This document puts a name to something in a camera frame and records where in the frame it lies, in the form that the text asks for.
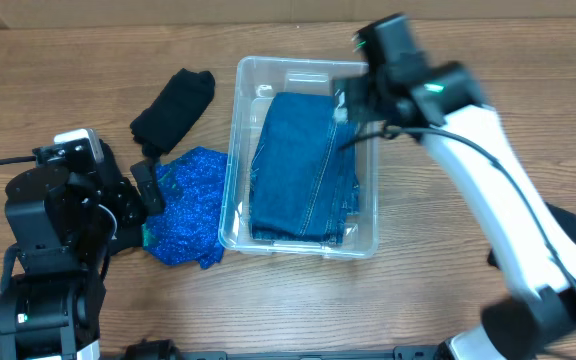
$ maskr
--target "wooden surface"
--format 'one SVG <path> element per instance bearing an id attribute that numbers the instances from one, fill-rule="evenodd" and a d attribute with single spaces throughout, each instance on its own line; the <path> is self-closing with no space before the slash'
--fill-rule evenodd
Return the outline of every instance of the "wooden surface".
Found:
<path id="1" fill-rule="evenodd" d="M 357 59 L 361 23 L 0 31 L 0 158 L 98 129 L 128 173 L 128 125 L 181 67 L 209 69 L 215 100 L 171 158 L 227 151 L 236 66 L 246 55 Z M 576 213 L 576 19 L 414 23 L 437 62 L 467 63 L 504 118 L 544 198 Z M 434 344 L 479 321 L 506 294 L 489 245 L 450 180 L 410 140 L 381 144 L 380 247 L 361 261 L 246 256 L 168 268 L 143 251 L 112 262 L 102 346 L 172 338 L 184 350 L 388 349 Z M 14 242 L 0 167 L 0 276 Z M 559 347 L 576 355 L 576 334 Z"/>

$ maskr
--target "crumpled blue cloth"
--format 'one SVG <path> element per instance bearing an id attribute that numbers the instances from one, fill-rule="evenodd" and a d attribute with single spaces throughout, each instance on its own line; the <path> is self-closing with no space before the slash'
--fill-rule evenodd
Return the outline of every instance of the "crumpled blue cloth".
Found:
<path id="1" fill-rule="evenodd" d="M 341 244 L 359 211 L 355 124 L 333 119 L 330 96 L 279 93 L 250 169 L 250 227 L 258 240 Z"/>
<path id="2" fill-rule="evenodd" d="M 202 269 L 221 261 L 218 229 L 228 155 L 197 147 L 157 166 L 164 213 L 142 226 L 144 249 L 166 265 L 196 260 Z"/>

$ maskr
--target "black machine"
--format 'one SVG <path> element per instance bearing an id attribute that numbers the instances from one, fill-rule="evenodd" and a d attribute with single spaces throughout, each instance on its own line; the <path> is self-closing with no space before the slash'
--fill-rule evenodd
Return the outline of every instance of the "black machine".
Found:
<path id="1" fill-rule="evenodd" d="M 362 123 L 386 119 L 380 133 L 360 135 L 356 141 L 410 134 L 431 155 L 437 155 L 440 165 L 452 171 L 455 183 L 463 186 L 460 190 L 472 201 L 512 297 L 484 309 L 480 327 L 439 346 L 397 347 L 392 352 L 227 355 L 182 353 L 166 340 L 132 345 L 126 354 L 113 359 L 528 360 L 576 330 L 576 250 L 569 247 L 567 238 L 552 234 L 553 226 L 544 230 L 542 223 L 550 219 L 532 184 L 523 180 L 521 167 L 507 170 L 502 166 L 514 164 L 512 153 L 502 156 L 505 145 L 497 149 L 497 157 L 492 156 L 475 143 L 480 140 L 484 144 L 488 133 L 468 140 L 453 126 L 455 119 L 466 126 L 472 119 L 478 121 L 477 116 L 482 121 L 497 120 L 477 82 L 458 63 L 431 67 L 401 15 L 360 30 L 358 41 L 369 71 L 334 82 L 339 104 L 335 118 L 361 119 Z M 453 126 L 455 132 L 448 132 L 446 126 Z M 443 142 L 445 137 L 451 142 Z M 453 147 L 456 143 L 467 145 L 472 153 Z M 459 158 L 442 157 L 457 151 L 462 154 Z M 6 187 L 6 217 L 17 244 L 8 249 L 4 259 L 0 357 L 98 359 L 98 317 L 110 255 L 132 246 L 126 244 L 138 244 L 140 225 L 152 211 L 162 209 L 156 196 L 145 190 L 156 184 L 148 176 L 147 167 L 152 164 L 136 170 L 142 195 L 150 194 L 142 197 L 121 176 L 110 148 L 91 130 L 59 135 L 55 145 L 33 152 L 37 167 Z M 487 176 L 483 180 L 467 173 L 481 156 L 494 172 L 486 173 L 477 163 L 482 167 L 477 174 Z M 498 208 L 506 205 L 485 198 L 483 195 L 490 193 L 486 181 L 507 186 L 495 185 L 494 191 L 506 197 L 508 211 L 525 214 L 527 222 L 513 223 L 517 218 L 507 218 Z M 477 202 L 478 196 L 484 200 Z M 519 242 L 517 236 L 509 235 L 518 226 L 526 231 Z M 544 259 L 534 256 L 534 261 L 525 262 L 524 255 L 531 252 Z M 15 258 L 25 273 L 11 277 Z"/>

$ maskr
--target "clear storage box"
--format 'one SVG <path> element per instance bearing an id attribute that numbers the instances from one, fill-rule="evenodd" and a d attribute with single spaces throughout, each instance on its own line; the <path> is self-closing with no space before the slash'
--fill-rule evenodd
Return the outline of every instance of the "clear storage box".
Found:
<path id="1" fill-rule="evenodd" d="M 248 220 L 250 164 L 266 112 L 278 92 L 331 95 L 332 79 L 367 71 L 360 62 L 282 59 L 251 56 L 237 67 L 235 103 L 230 129 L 228 167 L 219 224 L 219 241 L 231 250 L 249 254 L 274 252 L 316 254 L 326 258 L 368 258 L 379 243 L 377 216 L 377 141 L 356 145 L 360 211 L 348 216 L 341 245 L 304 241 L 267 241 L 251 237 Z M 366 131 L 377 131 L 371 123 Z"/>

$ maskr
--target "plastic bin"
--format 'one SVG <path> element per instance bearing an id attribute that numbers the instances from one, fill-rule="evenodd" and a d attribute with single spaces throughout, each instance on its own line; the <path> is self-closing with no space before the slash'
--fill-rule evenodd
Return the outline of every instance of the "plastic bin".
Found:
<path id="1" fill-rule="evenodd" d="M 377 220 L 377 142 L 356 145 L 360 211 L 346 219 L 341 245 L 303 241 L 267 241 L 251 237 L 248 220 L 250 164 L 266 112 L 278 92 L 331 95 L 332 79 L 367 71 L 360 62 L 282 59 L 251 56 L 237 67 L 235 103 L 230 130 L 228 168 L 219 224 L 219 241 L 231 250 L 249 254 L 274 252 L 315 254 L 326 258 L 368 258 L 379 244 Z M 375 123 L 366 131 L 377 131 Z"/>

